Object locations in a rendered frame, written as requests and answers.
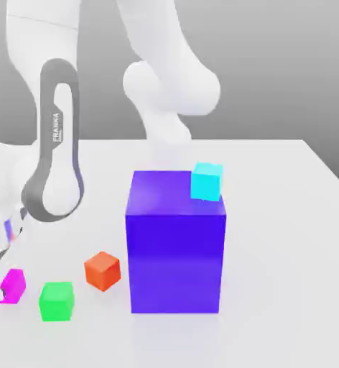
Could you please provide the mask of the small cyan cube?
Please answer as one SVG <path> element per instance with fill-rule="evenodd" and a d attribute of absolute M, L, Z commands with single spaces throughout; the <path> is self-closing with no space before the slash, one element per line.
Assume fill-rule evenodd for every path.
<path fill-rule="evenodd" d="M 223 166 L 197 162 L 190 176 L 190 197 L 203 201 L 219 201 L 223 182 Z"/>

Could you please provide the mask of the small orange cube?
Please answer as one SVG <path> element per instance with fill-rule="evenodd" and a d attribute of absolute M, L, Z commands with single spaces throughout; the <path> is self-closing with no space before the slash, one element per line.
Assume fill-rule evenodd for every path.
<path fill-rule="evenodd" d="M 84 262 L 86 281 L 105 292 L 121 279 L 120 261 L 118 258 L 99 252 Z"/>

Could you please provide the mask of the large blue box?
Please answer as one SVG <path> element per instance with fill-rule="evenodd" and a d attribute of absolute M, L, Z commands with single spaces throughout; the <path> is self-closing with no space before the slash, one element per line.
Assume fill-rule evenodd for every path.
<path fill-rule="evenodd" d="M 222 200 L 190 197 L 190 172 L 136 170 L 125 213 L 132 313 L 218 313 Z"/>

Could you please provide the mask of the small green cube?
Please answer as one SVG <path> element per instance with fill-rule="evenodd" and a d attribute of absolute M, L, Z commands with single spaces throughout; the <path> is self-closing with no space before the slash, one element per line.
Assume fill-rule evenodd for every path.
<path fill-rule="evenodd" d="M 73 314 L 75 295 L 71 282 L 46 282 L 39 299 L 43 321 L 69 321 Z"/>

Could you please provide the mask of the small magenta cube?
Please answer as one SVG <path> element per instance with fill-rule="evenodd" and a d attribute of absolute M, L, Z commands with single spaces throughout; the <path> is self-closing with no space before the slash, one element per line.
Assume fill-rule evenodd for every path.
<path fill-rule="evenodd" d="M 26 279 L 22 269 L 11 268 L 0 284 L 0 304 L 17 304 L 26 290 Z"/>

